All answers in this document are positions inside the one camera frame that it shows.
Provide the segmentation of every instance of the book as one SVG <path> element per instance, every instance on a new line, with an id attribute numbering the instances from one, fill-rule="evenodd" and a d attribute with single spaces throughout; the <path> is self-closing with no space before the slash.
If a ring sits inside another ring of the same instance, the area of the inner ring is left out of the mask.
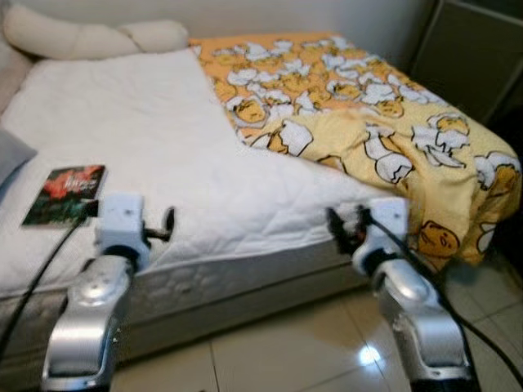
<path id="1" fill-rule="evenodd" d="M 86 201 L 94 200 L 105 166 L 63 167 L 53 170 L 43 184 L 22 225 L 70 225 Z"/>

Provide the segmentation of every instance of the yellow blanket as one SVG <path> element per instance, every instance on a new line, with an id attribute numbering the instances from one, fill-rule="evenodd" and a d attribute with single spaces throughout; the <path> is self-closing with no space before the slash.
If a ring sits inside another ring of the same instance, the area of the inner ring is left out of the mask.
<path id="1" fill-rule="evenodd" d="M 476 264 L 517 208 L 521 165 L 495 134 L 331 33 L 192 40 L 247 145 L 407 197 L 413 246 Z"/>

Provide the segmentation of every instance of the cable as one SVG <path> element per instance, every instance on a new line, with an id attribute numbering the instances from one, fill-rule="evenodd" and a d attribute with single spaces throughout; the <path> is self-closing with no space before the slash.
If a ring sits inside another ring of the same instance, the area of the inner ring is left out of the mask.
<path id="1" fill-rule="evenodd" d="M 29 298 L 33 295 L 34 289 L 40 282 L 40 279 L 45 274 L 47 268 L 55 258 L 56 254 L 64 246 L 65 242 L 69 239 L 69 237 L 89 216 L 94 216 L 97 210 L 98 202 L 96 200 L 84 205 L 83 210 L 80 212 L 80 216 L 78 217 L 78 219 L 74 222 L 74 224 L 67 231 L 67 233 L 65 233 L 64 237 L 56 244 L 49 257 L 42 263 L 40 269 L 38 270 L 36 275 L 34 275 L 33 280 L 31 281 L 31 283 L 27 287 L 27 290 L 25 290 L 24 294 L 20 298 L 18 304 L 16 305 L 15 311 L 12 313 L 9 322 L 7 323 L 7 326 L 3 330 L 2 336 L 0 337 L 0 364 L 2 364 L 4 354 L 6 353 L 7 345 L 9 344 L 9 340 L 11 339 L 11 335 L 15 330 L 16 324 L 18 323 L 18 320 L 20 319 L 20 316 L 29 301 Z"/>
<path id="2" fill-rule="evenodd" d="M 466 320 L 461 314 L 459 314 L 456 309 L 452 306 L 452 304 L 449 301 L 449 298 L 441 291 L 441 289 L 438 287 L 438 285 L 433 281 L 431 278 L 430 270 L 412 253 L 412 251 L 407 247 L 407 245 L 401 241 L 399 238 L 397 238 L 394 233 L 392 233 L 387 227 L 385 227 L 381 222 L 378 222 L 375 220 L 371 215 L 369 210 L 364 214 L 364 219 L 376 227 L 378 227 L 383 233 L 385 233 L 391 240 L 394 242 L 398 247 L 400 247 L 400 250 L 405 254 L 405 256 L 409 259 L 409 261 L 414 263 L 414 266 L 416 270 L 428 281 L 434 286 L 436 292 L 438 293 L 441 305 L 450 313 L 451 317 L 464 326 L 466 329 L 468 329 L 470 332 L 474 333 L 477 337 L 479 337 L 485 344 L 487 344 L 490 349 L 495 352 L 501 360 L 507 365 L 508 369 L 510 370 L 511 374 L 516 378 L 518 384 L 523 389 L 523 376 L 519 373 L 517 370 L 516 365 L 510 360 L 510 358 L 493 342 L 490 340 L 488 336 L 486 336 L 482 331 L 474 327 L 468 320 Z M 470 347 L 467 341 L 467 337 L 463 336 L 463 339 L 465 340 L 465 350 L 466 354 L 469 357 L 469 360 L 471 361 L 471 369 L 473 371 L 473 376 L 475 376 L 476 380 L 477 374 L 476 374 L 476 368 L 474 367 L 474 363 L 472 362 L 472 353 L 470 351 Z"/>

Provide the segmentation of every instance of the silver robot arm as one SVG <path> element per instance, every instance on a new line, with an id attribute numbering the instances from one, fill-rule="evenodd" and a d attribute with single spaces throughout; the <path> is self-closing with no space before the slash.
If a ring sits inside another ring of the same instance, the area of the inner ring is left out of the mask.
<path id="1" fill-rule="evenodd" d="M 412 390 L 479 391 L 463 330 L 440 304 L 432 284 L 404 258 L 389 235 L 372 223 L 381 223 L 390 234 L 405 240 L 408 202 L 380 198 L 345 210 L 348 221 L 328 211 L 329 228 L 340 251 L 352 255 L 354 268 L 371 278 Z"/>
<path id="2" fill-rule="evenodd" d="M 149 264 L 147 238 L 167 241 L 174 226 L 174 211 L 169 209 L 164 229 L 146 229 L 142 210 L 143 198 L 138 194 L 111 194 L 101 203 L 98 256 L 67 291 L 64 311 L 47 347 L 42 390 L 110 389 L 132 279 Z"/>

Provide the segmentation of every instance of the white wall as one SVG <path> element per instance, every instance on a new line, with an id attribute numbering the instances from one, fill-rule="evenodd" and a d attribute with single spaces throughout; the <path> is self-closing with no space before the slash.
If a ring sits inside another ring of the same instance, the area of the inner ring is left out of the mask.
<path id="1" fill-rule="evenodd" d="M 173 18 L 193 37 L 333 30 L 405 67 L 433 0 L 16 0 L 49 16 L 117 25 Z"/>

